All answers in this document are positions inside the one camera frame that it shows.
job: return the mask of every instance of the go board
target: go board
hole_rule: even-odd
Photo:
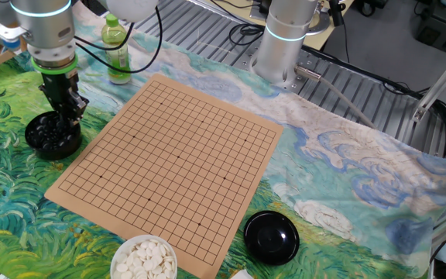
[[[156,74],[46,192],[129,239],[152,234],[214,278],[283,127]]]

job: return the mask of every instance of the black bowl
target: black bowl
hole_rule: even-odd
[[[80,148],[81,126],[62,119],[58,112],[46,112],[29,123],[25,140],[39,158],[61,160]]]
[[[263,211],[245,224],[247,249],[265,264],[282,265],[291,261],[299,250],[299,233],[285,215]]]

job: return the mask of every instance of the plastic bottle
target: plastic bottle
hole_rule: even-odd
[[[117,47],[127,36],[127,32],[123,26],[118,24],[116,16],[109,14],[106,16],[106,25],[103,27],[102,41],[105,47]],[[130,71],[129,63],[129,47],[125,44],[119,50],[106,51],[108,63],[122,70]],[[130,74],[121,73],[108,68],[109,80],[114,84],[125,84],[130,81]]]

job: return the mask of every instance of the bottle label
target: bottle label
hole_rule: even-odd
[[[105,43],[106,47],[115,47],[112,45],[108,45]],[[112,65],[113,67],[121,68],[123,70],[129,70],[126,69],[129,66],[129,50],[126,45],[124,45],[119,50],[108,50],[106,51],[106,59],[108,60],[108,63]]]

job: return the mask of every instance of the metal table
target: metal table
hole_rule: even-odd
[[[230,29],[242,22],[228,16],[225,12],[209,5],[204,0],[161,0],[160,13],[163,19],[163,39],[193,53],[248,70],[249,61],[257,51],[260,41],[249,46],[234,46],[228,39]],[[136,29],[149,35],[158,36],[156,17],[136,24]],[[252,37],[238,37],[240,43]],[[394,95],[387,91],[380,81],[301,51],[299,64],[323,75],[344,95],[357,105],[372,122],[383,131],[403,141],[410,131],[410,119],[418,100],[410,96]],[[319,105],[323,109],[359,122],[357,115],[350,112],[335,93],[323,84],[298,77],[288,90]],[[412,147],[435,156],[443,156],[445,131],[441,119],[429,111],[406,143]]]

